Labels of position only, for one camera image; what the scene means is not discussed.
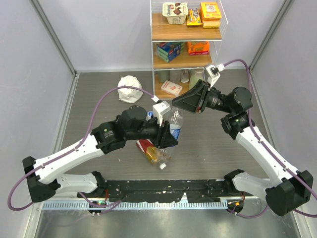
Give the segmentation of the clear Pepsi bottle blue label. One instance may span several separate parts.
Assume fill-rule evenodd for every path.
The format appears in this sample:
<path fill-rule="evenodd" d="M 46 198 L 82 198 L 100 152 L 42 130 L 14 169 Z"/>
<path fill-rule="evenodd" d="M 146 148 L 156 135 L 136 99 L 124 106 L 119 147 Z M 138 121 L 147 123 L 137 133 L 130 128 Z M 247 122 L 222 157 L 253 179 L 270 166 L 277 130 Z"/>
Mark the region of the clear Pepsi bottle blue label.
<path fill-rule="evenodd" d="M 171 111 L 164 116 L 170 122 L 170 133 L 178 140 L 183 125 L 184 117 L 182 111 L 177 107 L 172 107 Z M 176 146 L 157 150 L 158 164 L 163 170 L 169 160 L 176 154 Z"/>

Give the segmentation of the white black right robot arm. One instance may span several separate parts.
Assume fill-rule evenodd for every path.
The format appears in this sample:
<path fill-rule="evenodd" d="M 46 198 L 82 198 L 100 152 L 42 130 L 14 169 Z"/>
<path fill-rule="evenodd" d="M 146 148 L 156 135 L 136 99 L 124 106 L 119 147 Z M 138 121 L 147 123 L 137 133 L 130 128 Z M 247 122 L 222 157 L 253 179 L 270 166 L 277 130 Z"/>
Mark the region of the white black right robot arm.
<path fill-rule="evenodd" d="M 252 94 L 247 88 L 236 87 L 225 95 L 199 80 L 188 92 L 174 98 L 172 104 L 191 113 L 202 113 L 206 108 L 225 112 L 226 116 L 221 119 L 224 132 L 243 146 L 268 176 L 263 179 L 244 170 L 234 170 L 224 177 L 226 194 L 234 196 L 246 192 L 256 196 L 278 216 L 310 200 L 313 176 L 287 162 L 263 137 L 247 113 L 253 106 Z"/>

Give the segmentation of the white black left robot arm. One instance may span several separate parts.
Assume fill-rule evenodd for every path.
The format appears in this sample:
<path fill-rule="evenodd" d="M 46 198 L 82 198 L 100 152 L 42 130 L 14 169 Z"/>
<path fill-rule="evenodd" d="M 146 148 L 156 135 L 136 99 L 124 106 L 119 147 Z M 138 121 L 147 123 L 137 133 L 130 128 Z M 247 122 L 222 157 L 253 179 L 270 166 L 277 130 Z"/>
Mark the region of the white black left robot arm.
<path fill-rule="evenodd" d="M 50 156 L 23 159 L 27 186 L 34 203 L 46 201 L 61 193 L 76 192 L 87 197 L 101 197 L 106 191 L 106 181 L 97 171 L 86 175 L 68 175 L 66 172 L 90 159 L 121 149 L 128 140 L 149 140 L 159 149 L 178 144 L 170 132 L 167 115 L 168 102 L 153 105 L 153 117 L 133 105 L 115 120 L 104 122 L 92 129 L 86 138 Z"/>

